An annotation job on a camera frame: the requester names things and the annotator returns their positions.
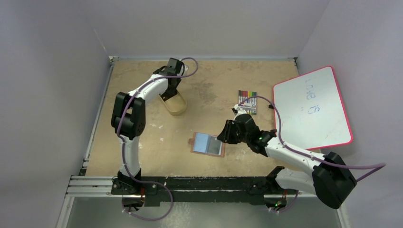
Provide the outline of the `pink leather card holder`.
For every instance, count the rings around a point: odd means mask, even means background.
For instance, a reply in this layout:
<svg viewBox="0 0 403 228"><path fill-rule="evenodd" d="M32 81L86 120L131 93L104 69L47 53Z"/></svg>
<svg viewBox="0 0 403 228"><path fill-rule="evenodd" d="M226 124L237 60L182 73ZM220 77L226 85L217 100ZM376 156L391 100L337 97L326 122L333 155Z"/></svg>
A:
<svg viewBox="0 0 403 228"><path fill-rule="evenodd" d="M188 144L192 153L213 157L225 156L225 143L219 141L216 135L194 132Z"/></svg>

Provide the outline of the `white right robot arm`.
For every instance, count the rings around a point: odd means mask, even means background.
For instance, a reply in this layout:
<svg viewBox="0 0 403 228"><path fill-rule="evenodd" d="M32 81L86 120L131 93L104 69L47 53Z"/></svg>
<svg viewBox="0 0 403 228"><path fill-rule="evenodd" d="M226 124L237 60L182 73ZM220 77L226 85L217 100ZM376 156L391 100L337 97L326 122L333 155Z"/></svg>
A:
<svg viewBox="0 0 403 228"><path fill-rule="evenodd" d="M338 154L324 155L306 150L298 154L294 148L281 143L277 130L260 130L249 114L227 120L217 139L226 144L245 143L254 153L300 169L293 171L281 166L273 169L267 176L267 188L272 193L283 189L298 190L316 195L326 206L338 209L357 185Z"/></svg>

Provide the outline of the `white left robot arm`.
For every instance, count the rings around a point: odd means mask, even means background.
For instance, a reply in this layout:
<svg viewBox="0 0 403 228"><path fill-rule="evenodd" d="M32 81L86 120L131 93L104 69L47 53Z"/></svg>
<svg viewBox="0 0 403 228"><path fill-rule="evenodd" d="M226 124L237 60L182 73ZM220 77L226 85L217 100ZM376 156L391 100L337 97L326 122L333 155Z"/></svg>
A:
<svg viewBox="0 0 403 228"><path fill-rule="evenodd" d="M138 146L146 127L146 106L158 97L171 115L183 113L187 102L177 87L187 70L182 60L170 58L141 86L128 93L120 92L115 97L111 126L122 148L122 166L117 179L129 194L137 194L143 183Z"/></svg>

